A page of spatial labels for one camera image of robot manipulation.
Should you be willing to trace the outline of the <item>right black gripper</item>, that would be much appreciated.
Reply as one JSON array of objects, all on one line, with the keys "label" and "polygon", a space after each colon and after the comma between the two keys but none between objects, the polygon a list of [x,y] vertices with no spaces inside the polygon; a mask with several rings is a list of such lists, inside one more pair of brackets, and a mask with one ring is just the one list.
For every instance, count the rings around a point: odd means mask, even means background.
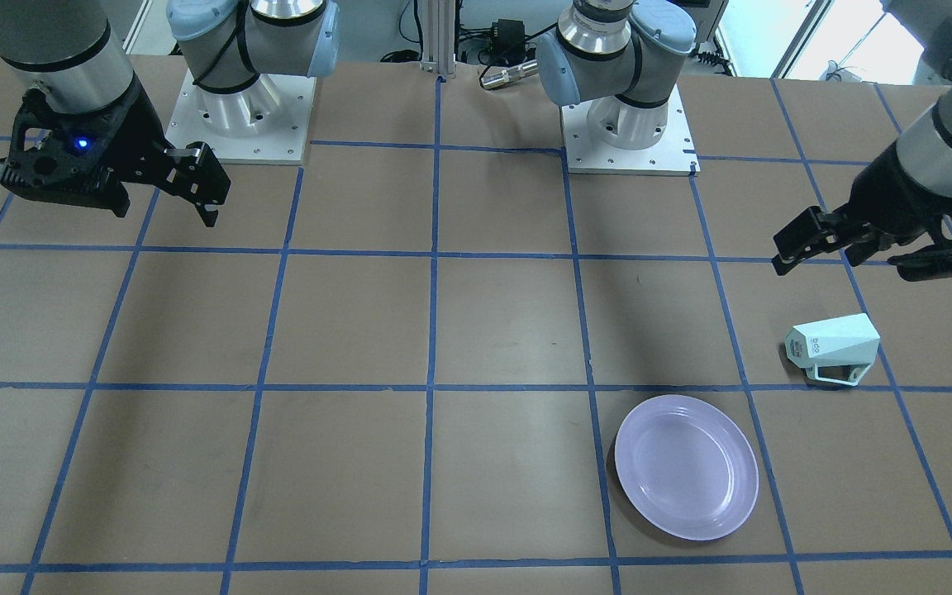
[{"label": "right black gripper", "polygon": [[130,206],[124,183],[164,188],[192,204],[204,226],[214,227],[231,178],[208,143],[169,148],[139,78],[116,101],[84,114],[56,112],[41,88],[26,90],[0,172],[8,192],[124,217]]}]

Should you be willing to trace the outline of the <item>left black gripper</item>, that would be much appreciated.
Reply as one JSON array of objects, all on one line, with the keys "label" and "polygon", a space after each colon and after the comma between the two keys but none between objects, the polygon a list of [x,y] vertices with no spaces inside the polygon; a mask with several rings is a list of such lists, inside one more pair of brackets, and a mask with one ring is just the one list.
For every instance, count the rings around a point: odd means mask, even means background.
[{"label": "left black gripper", "polygon": [[[857,238],[857,223],[870,231]],[[910,254],[891,257],[907,282],[952,278],[952,198],[926,191],[907,176],[895,152],[883,152],[851,184],[844,214],[808,207],[772,236],[778,276],[820,254],[845,250],[851,266],[893,245],[910,245],[923,235],[932,244]]]}]

